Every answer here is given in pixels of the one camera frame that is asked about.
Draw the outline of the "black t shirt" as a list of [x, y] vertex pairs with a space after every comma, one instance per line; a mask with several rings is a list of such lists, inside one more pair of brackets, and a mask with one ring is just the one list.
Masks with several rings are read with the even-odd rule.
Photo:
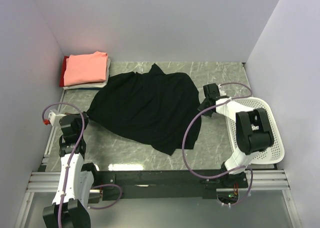
[[166, 74], [153, 64], [147, 73], [111, 76], [86, 113], [108, 131], [171, 156], [176, 149], [194, 148], [202, 121], [188, 125], [199, 106], [199, 91], [189, 75]]

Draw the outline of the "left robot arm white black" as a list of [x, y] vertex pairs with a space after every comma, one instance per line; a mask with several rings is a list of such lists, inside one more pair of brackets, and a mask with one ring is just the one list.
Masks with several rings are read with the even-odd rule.
[[85, 113], [61, 114], [53, 109], [45, 124], [61, 129], [59, 157], [61, 172], [54, 199], [43, 209], [47, 228], [89, 228], [90, 190], [100, 183], [93, 163], [85, 163], [86, 142], [83, 134], [89, 119]]

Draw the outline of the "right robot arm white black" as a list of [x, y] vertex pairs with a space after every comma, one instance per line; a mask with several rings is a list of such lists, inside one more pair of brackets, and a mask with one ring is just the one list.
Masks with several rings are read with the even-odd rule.
[[221, 165], [219, 181], [230, 188], [245, 177], [244, 172], [251, 161], [274, 144], [274, 135], [268, 113], [264, 108], [252, 108], [238, 102], [245, 97], [223, 95], [220, 86], [211, 83], [203, 86], [204, 100], [198, 107], [202, 115], [213, 113], [235, 122], [235, 150]]

